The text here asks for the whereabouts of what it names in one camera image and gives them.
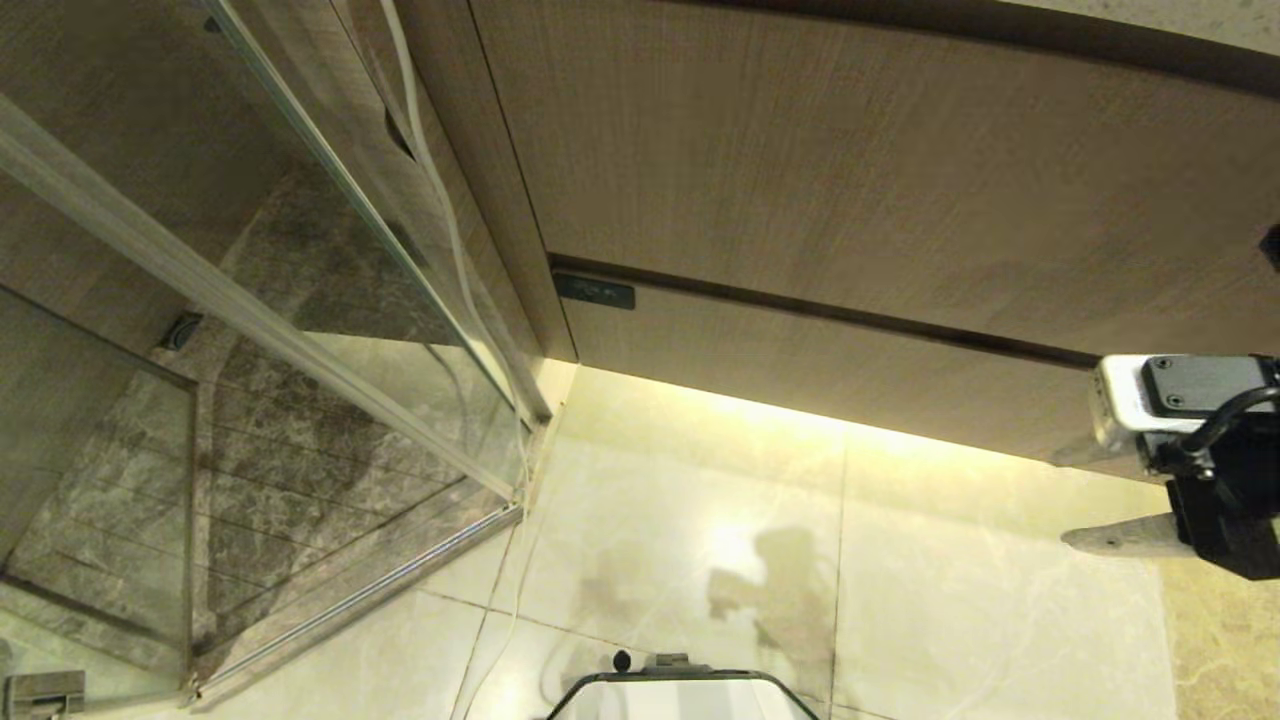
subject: metal door hinge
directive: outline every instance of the metal door hinge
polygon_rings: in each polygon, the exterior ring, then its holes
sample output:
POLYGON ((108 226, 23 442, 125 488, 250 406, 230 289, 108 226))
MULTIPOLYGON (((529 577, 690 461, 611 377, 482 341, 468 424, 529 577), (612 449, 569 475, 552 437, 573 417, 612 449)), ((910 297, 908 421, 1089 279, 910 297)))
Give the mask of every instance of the metal door hinge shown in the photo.
POLYGON ((84 671, 12 675, 4 684, 4 720, 61 720, 84 712, 84 671))

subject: glass shower enclosure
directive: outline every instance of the glass shower enclosure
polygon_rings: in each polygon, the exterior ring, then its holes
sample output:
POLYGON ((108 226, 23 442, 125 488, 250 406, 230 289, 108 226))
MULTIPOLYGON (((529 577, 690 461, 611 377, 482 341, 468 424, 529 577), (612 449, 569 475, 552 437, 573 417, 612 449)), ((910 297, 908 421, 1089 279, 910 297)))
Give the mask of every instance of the glass shower enclosure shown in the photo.
POLYGON ((365 5, 0 5, 0 675, 209 702, 518 519, 365 5))

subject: white cable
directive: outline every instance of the white cable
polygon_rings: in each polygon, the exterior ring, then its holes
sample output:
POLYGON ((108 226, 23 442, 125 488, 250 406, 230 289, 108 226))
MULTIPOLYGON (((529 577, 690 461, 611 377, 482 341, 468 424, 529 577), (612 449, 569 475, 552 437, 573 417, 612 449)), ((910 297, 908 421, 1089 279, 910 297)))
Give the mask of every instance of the white cable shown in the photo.
MULTIPOLYGON (((475 703, 476 696, 484 688, 485 682, 489 675, 493 674, 493 669, 498 666, 498 661, 511 647, 511 639, 516 634, 516 621, 520 618, 520 601, 525 592, 525 579, 529 578, 529 568, 532 565, 534 552, 538 550, 538 539, 541 536, 541 528, 547 524, 547 518, 544 516, 539 523, 536 529, 529 529, 529 501, 531 500, 531 478, 529 474, 529 451, 524 442, 524 424, 521 421, 521 405, 520 395, 516 389, 516 383, 513 380, 515 375, 511 372, 511 366, 507 364, 507 359, 503 357, 498 343, 494 341, 493 334, 489 333, 489 328, 485 325, 484 320, 480 318, 480 311, 476 309, 475 297, 471 295, 471 282, 467 279, 466 268, 466 250, 462 245, 462 233, 458 231, 458 219, 453 213, 453 204, 449 201, 449 193, 444 187, 444 181, 440 178, 440 172, 435 167, 435 161, 431 159, 431 154, 426 146, 426 136, 422 132, 422 118, 417 111, 417 82, 416 73, 413 70, 413 61, 410 56, 408 42, 404 40, 404 27, 401 24, 399 13, 396 10, 394 0, 381 0, 383 14, 387 17, 387 24, 390 27, 392 41, 396 45, 396 58, 399 63, 401 78, 404 82, 404 104, 407 105, 407 114, 410 128, 412 129, 413 141, 413 159, 416 165, 426 174, 428 182, 434 187, 436 196, 440 200, 440 205, 444 209, 445 227, 449 233, 449 247, 453 251, 453 268, 458 275, 458 286, 462 288, 462 300, 467 306, 467 311, 471 314, 471 320, 475 323, 479 332, 484 336, 492 350, 494 359, 498 361, 499 369, 502 370, 502 380, 507 384, 507 391, 511 393, 512 410, 516 416, 516 447, 520 450, 520 478, 517 480, 517 492, 525 491, 521 512, 522 521, 521 525, 526 528, 525 544, 527 546, 527 552, 525 555, 525 568, 520 573, 520 582, 516 583, 516 593, 511 609, 511 624, 507 626, 507 637, 498 650, 498 655, 494 656, 493 662, 480 676, 479 684, 476 684, 475 691, 471 692, 471 697, 467 700, 466 710, 462 714, 462 720, 467 720, 471 715, 471 706, 475 703)), ((498 577, 502 577, 503 566, 507 562, 507 556, 503 556, 502 562, 498 565, 498 577)))

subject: black cable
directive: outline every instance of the black cable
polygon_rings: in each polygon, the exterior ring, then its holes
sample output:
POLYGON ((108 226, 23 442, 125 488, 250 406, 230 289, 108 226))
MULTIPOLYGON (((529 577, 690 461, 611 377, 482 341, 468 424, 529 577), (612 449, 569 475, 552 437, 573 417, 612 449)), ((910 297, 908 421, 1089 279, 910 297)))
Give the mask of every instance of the black cable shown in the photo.
POLYGON ((1179 441, 1178 447, 1188 454, 1208 448, 1231 429, 1242 413, 1267 401, 1280 401, 1280 387, 1256 387, 1236 395, 1219 406, 1194 433, 1179 441))

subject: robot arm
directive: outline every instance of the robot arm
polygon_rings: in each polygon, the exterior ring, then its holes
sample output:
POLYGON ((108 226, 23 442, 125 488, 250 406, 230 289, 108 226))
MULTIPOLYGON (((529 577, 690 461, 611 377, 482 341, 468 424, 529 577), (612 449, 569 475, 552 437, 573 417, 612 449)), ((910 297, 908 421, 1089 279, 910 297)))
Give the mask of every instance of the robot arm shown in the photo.
POLYGON ((1135 450, 1172 512, 1071 530, 1105 555, 1201 559, 1252 580, 1280 578, 1280 359, 1110 355, 1093 374, 1094 439, 1135 450))

